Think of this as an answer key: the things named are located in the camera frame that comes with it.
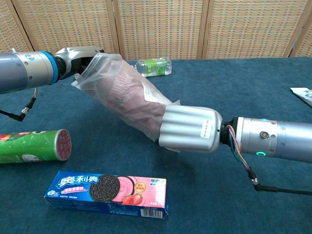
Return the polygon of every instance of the black cable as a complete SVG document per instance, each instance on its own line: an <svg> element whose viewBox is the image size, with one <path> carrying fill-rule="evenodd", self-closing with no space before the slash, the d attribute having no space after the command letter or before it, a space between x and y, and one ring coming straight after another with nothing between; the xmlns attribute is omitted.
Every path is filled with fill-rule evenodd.
<svg viewBox="0 0 312 234"><path fill-rule="evenodd" d="M256 191L266 191L266 192L282 192L282 193L290 193L290 194L301 194L301 195L312 195L312 192L301 191L301 190L290 190L290 189L281 189L277 187L265 186L261 185L257 179L256 174L252 171L251 167L249 170L246 170L248 173L249 179L253 183L253 187Z"/></svg>
<svg viewBox="0 0 312 234"><path fill-rule="evenodd" d="M6 116L9 116L10 118L14 119L14 120L17 120L19 122L22 122L24 120L24 118L26 117L26 115L28 114L28 111L33 108L33 105L36 101L36 98L35 97L32 97L29 101L29 103L25 106L25 108L21 111L21 114L20 115L16 115L16 114L13 114L13 113L8 113L6 111L3 111L3 110L0 110L0 114L3 114L3 115L6 115Z"/></svg>

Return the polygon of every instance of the green led light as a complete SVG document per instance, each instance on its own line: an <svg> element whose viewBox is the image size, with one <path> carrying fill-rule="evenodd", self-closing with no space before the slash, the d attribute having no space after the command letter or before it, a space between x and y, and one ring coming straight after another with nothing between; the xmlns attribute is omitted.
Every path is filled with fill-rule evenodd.
<svg viewBox="0 0 312 234"><path fill-rule="evenodd" d="M265 152L259 151L257 153L255 153L258 156L266 156L267 154Z"/></svg>

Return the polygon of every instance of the strawberry image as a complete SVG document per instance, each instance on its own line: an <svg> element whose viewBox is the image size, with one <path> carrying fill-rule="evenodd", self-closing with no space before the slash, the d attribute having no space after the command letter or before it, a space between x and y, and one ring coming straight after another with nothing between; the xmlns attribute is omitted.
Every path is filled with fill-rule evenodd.
<svg viewBox="0 0 312 234"><path fill-rule="evenodd" d="M143 201L143 197L141 194L134 194L133 195L133 203L132 205L139 205Z"/></svg>
<svg viewBox="0 0 312 234"><path fill-rule="evenodd" d="M125 196L123 199L122 199L122 204L123 205L132 205L133 203L133 196Z"/></svg>

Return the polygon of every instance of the colorful wires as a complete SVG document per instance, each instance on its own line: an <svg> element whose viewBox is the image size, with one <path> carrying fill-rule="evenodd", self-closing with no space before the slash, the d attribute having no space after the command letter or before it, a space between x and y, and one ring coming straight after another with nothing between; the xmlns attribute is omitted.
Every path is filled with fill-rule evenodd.
<svg viewBox="0 0 312 234"><path fill-rule="evenodd" d="M234 157L236 158L237 161L240 161L241 163L243 163L243 165L244 165L246 170L249 170L250 167L248 166L246 160L244 159L244 157L242 155L241 149L239 147L238 141L237 141L236 136L235 136L234 128L231 125L227 125L226 127L229 129L229 132L230 132L231 151L232 151ZM233 147L233 143L234 143L236 152L237 152L240 160L236 157L236 154L235 154L235 151L234 151L234 147Z"/></svg>
<svg viewBox="0 0 312 234"><path fill-rule="evenodd" d="M37 88L35 88L35 91L34 91L34 98L37 98Z"/></svg>

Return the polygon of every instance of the oreo box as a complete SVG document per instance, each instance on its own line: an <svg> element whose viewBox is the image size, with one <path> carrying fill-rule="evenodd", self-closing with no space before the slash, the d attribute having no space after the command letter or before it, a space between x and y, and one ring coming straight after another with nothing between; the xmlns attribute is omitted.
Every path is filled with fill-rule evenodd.
<svg viewBox="0 0 312 234"><path fill-rule="evenodd" d="M57 209L165 218L166 179L59 171L45 200Z"/></svg>

